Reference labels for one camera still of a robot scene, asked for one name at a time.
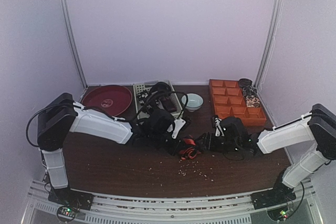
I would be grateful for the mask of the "red navy striped tie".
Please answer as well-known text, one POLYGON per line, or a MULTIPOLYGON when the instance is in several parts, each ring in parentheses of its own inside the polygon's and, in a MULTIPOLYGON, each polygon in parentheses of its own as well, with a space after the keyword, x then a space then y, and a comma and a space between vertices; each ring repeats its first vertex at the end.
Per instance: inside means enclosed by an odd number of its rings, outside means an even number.
POLYGON ((178 151, 181 160, 194 159, 203 152, 193 138, 183 138, 181 143, 181 148, 178 151))

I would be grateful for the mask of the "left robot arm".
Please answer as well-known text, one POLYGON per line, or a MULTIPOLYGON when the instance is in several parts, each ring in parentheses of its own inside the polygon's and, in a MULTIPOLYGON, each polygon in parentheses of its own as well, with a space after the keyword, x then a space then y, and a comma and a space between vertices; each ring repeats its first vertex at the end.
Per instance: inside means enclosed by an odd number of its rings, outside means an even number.
POLYGON ((31 116, 26 126, 26 137, 32 121, 37 120, 37 143, 49 176, 51 192, 64 205, 71 205, 76 197, 71 190, 66 172, 63 145, 68 133, 83 133, 126 145, 147 138, 174 142, 186 125, 181 115, 176 118, 165 109, 154 109, 147 118, 137 116, 127 120, 109 115, 97 106, 85 106, 63 93, 48 106, 31 116))

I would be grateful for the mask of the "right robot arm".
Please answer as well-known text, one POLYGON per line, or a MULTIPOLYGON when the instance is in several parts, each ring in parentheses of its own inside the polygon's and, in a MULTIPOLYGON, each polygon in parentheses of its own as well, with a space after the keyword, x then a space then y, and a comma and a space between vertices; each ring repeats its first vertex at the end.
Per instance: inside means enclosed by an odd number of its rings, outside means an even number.
POLYGON ((195 141, 202 150, 222 154, 250 152, 256 156, 303 142, 313 142, 300 161, 279 174, 269 192, 269 199, 274 204, 281 203, 322 165, 335 160, 335 114, 319 103, 296 120, 253 134, 249 134, 242 120, 234 116, 225 119, 214 116, 212 121, 215 133, 204 133, 195 141))

